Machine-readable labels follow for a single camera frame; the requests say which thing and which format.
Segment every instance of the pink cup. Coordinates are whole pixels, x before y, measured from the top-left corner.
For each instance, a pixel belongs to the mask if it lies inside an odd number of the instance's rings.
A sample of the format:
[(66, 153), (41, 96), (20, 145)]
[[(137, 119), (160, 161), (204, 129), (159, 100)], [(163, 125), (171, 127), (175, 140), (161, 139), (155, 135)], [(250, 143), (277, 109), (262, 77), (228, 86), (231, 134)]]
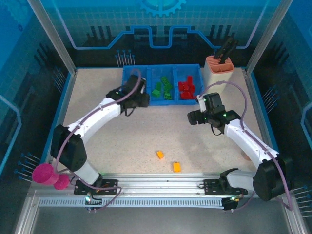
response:
[(53, 185), (57, 190), (66, 189), (69, 184), (69, 177), (66, 174), (60, 174), (58, 181)]
[(49, 163), (40, 164), (33, 171), (33, 180), (38, 184), (52, 185), (59, 179), (59, 174), (54, 172), (53, 166)]

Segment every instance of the metal pin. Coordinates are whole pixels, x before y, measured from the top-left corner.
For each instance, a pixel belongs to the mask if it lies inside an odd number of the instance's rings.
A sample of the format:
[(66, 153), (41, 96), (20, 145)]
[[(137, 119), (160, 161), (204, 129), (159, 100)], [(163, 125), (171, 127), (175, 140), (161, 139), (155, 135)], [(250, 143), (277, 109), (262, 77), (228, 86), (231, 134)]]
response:
[(22, 171), (22, 172), (28, 172), (28, 173), (32, 174), (32, 172), (31, 172), (31, 171), (26, 170), (24, 167), (21, 169), (21, 171)]
[(306, 203), (306, 202), (310, 202), (310, 201), (312, 201), (312, 200), (309, 200), (309, 201), (300, 201), (300, 202), (297, 202), (297, 203), (300, 204), (300, 203)]
[(265, 109), (268, 110), (275, 102), (276, 102), (276, 99), (272, 99), (269, 103), (264, 104)]
[(60, 80), (58, 77), (55, 77), (54, 82), (56, 82), (58, 84), (58, 86), (63, 89), (63, 85), (61, 84)]
[(58, 91), (60, 92), (60, 93), (62, 93), (62, 90), (54, 83), (54, 85), (55, 85), (55, 87), (58, 89)]
[(269, 93), (270, 90), (272, 90), (272, 87), (270, 87), (270, 88), (265, 92), (265, 94), (262, 96), (262, 98), (264, 98), (264, 97), (266, 96), (266, 94)]
[(263, 95), (263, 97), (262, 98), (265, 98), (265, 96), (267, 96), (268, 94), (270, 94), (270, 92), (272, 92), (273, 90), (274, 90), (274, 88), (276, 87), (276, 85), (274, 85), (272, 88), (271, 88), (271, 90), (269, 89), (264, 95)]
[(301, 198), (307, 198), (307, 199), (310, 199), (310, 198), (311, 198), (311, 195), (310, 195), (310, 194), (308, 194), (308, 195), (306, 195), (306, 196), (296, 197), (296, 199), (297, 199), (297, 200), (298, 200), (298, 199), (301, 199)]
[(274, 95), (273, 90), (271, 90), (271, 92), (269, 92), (265, 97), (263, 97), (263, 101), (267, 101), (270, 97), (272, 97)]
[(24, 173), (22, 173), (22, 172), (19, 172), (17, 169), (14, 170), (14, 173), (15, 173), (15, 174), (18, 173), (18, 174), (21, 174), (21, 175), (23, 175), (23, 176), (31, 177), (30, 175), (27, 175), (27, 174), (24, 174)]
[(29, 169), (31, 169), (31, 170), (34, 170), (34, 168), (32, 168), (32, 167), (29, 167), (29, 166), (27, 166), (27, 165), (25, 165), (25, 164), (22, 164), (21, 161), (18, 161), (18, 165), (19, 165), (19, 166), (22, 165), (22, 166), (27, 167), (27, 168), (29, 168)]
[(37, 161), (35, 161), (35, 160), (33, 160), (33, 159), (31, 159), (31, 158), (29, 158), (29, 157), (27, 157), (25, 154), (21, 154), (20, 155), (21, 157), (24, 157), (24, 158), (26, 158), (26, 159), (29, 159), (29, 160), (31, 160), (31, 161), (33, 161), (33, 162), (35, 162), (35, 163), (38, 163)]
[(23, 179), (23, 180), (27, 180), (29, 182), (32, 182), (31, 180), (25, 179), (24, 177), (22, 177), (21, 175), (19, 176), (19, 179)]
[(116, 51), (117, 51), (117, 53), (118, 53), (119, 63), (120, 63), (120, 66), (121, 66), (121, 60), (120, 60), (119, 50), (116, 50)]
[(128, 60), (128, 65), (130, 65), (130, 63), (129, 63), (129, 55), (127, 55), (127, 60)]
[(308, 186), (307, 186), (307, 185), (304, 185), (304, 186), (301, 187), (301, 188), (293, 189), (293, 191), (296, 191), (296, 190), (299, 190), (299, 189), (307, 189), (307, 188), (308, 188)]
[(130, 62), (131, 62), (131, 65), (132, 65), (132, 60), (131, 60), (131, 50), (128, 50), (129, 54), (130, 54)]
[(118, 55), (115, 55), (116, 61), (117, 61), (117, 65), (119, 67), (119, 62), (118, 62)]
[(277, 100), (279, 100), (280, 99), (280, 96), (277, 96), (276, 98), (273, 98), (271, 101), (269, 101), (268, 103), (266, 103), (265, 105), (266, 105), (266, 109), (268, 109), (268, 107), (269, 106), (271, 106), (271, 105), (273, 105), (274, 103), (276, 103), (277, 102)]
[(123, 62), (123, 55), (120, 55), (120, 57), (121, 57), (121, 61), (122, 61), (122, 66), (124, 66), (125, 64)]
[(61, 69), (58, 69), (58, 73), (60, 74), (60, 76), (64, 79), (64, 83), (66, 81), (66, 77), (64, 76), (64, 74), (62, 73)]
[(307, 190), (307, 191), (304, 191), (304, 192), (296, 193), (296, 195), (298, 195), (298, 194), (304, 194), (304, 193), (311, 192), (311, 191), (312, 191), (312, 190)]
[(271, 110), (273, 110), (275, 106), (277, 106), (277, 103), (275, 103), (275, 105), (273, 107), (271, 107), (271, 109), (268, 111), (268, 113), (270, 113)]
[(33, 156), (31, 153), (28, 152), (27, 156), (31, 156), (31, 157), (34, 157), (35, 159), (38, 159), (40, 161), (40, 158), (36, 157), (36, 156)]
[(28, 160), (26, 160), (25, 159), (25, 163), (27, 163), (27, 164), (29, 164), (29, 165), (32, 165), (32, 166), (34, 166), (34, 167), (37, 167), (38, 165), (35, 165), (35, 164), (33, 164), (33, 163), (31, 163), (31, 162), (29, 162)]
[(58, 68), (56, 67), (56, 71), (53, 71), (54, 75), (56, 75), (56, 77), (58, 78), (58, 80), (61, 82), (62, 85), (65, 84), (65, 82), (63, 81), (63, 77), (60, 75)]
[(269, 101), (270, 101), (272, 98), (275, 97), (275, 94), (277, 94), (277, 91), (276, 91), (274, 94), (272, 94), (272, 95), (270, 96), (270, 98), (268, 98), (268, 99), (266, 99), (266, 100), (264, 101), (264, 105), (268, 104)]
[(309, 206), (299, 206), (299, 208), (306, 208), (306, 207), (312, 208), (312, 203)]
[(277, 106), (277, 103), (276, 103), (277, 100), (278, 100), (278, 98), (269, 107), (267, 107), (266, 109), (267, 110), (270, 109), (273, 105), (274, 105), (274, 107)]
[(123, 57), (125, 58), (125, 64), (127, 65), (126, 50), (122, 50), (122, 52), (123, 52)]
[(61, 85), (57, 82), (56, 78), (54, 78), (53, 76), (52, 76), (52, 79), (54, 80), (54, 85), (55, 85), (55, 86), (57, 87), (57, 89), (61, 92), (61, 90), (62, 90)]

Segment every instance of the table surface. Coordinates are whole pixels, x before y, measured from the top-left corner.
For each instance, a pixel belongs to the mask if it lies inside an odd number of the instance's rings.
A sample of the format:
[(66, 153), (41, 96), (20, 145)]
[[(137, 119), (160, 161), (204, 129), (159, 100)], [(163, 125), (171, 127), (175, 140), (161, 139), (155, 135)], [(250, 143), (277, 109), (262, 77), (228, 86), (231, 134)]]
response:
[[(79, 69), (64, 126), (75, 122), (96, 107), (105, 95), (121, 84), (122, 68)], [(240, 68), (230, 81), (247, 94), (247, 126), (261, 138), (248, 89)], [(221, 94), (227, 110), (241, 114), (244, 98), (227, 85)], [(220, 173), (230, 168), (255, 171), (241, 149), (224, 135), (214, 136), (210, 126), (188, 123), (187, 114), (194, 106), (149, 106), (136, 108), (130, 117), (114, 118), (85, 145), (88, 160), (102, 173), (171, 173), (173, 162), (180, 162), (182, 173)], [(159, 160), (156, 152), (164, 153)]]

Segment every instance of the orange block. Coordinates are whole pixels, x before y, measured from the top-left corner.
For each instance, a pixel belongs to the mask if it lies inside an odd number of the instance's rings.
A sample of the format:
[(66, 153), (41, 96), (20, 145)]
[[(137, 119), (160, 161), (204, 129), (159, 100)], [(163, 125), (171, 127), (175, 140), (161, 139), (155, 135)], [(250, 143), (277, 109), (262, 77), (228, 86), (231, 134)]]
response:
[(162, 151), (157, 151), (157, 156), (159, 159), (162, 159), (164, 157), (164, 153)]
[(181, 166), (179, 162), (174, 162), (174, 172), (181, 172)]

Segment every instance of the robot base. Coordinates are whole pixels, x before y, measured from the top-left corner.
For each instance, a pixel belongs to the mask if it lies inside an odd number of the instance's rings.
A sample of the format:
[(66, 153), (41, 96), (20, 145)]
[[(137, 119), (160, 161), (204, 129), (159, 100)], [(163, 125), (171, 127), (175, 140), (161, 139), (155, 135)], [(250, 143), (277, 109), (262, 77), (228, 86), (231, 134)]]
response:
[[(109, 187), (116, 187), (118, 186), (118, 180), (116, 179), (103, 179), (101, 183), (101, 188), (109, 188)], [(100, 190), (99, 192), (96, 192), (95, 189), (91, 189), (88, 186), (84, 185), (80, 180), (76, 181), (75, 184), (75, 195), (87, 195), (87, 193), (91, 193), (93, 195), (116, 195), (117, 194), (117, 188), (116, 189), (110, 189), (110, 190)]]
[(247, 195), (248, 191), (241, 188), (223, 188), (219, 179), (205, 179), (204, 180), (205, 195)]

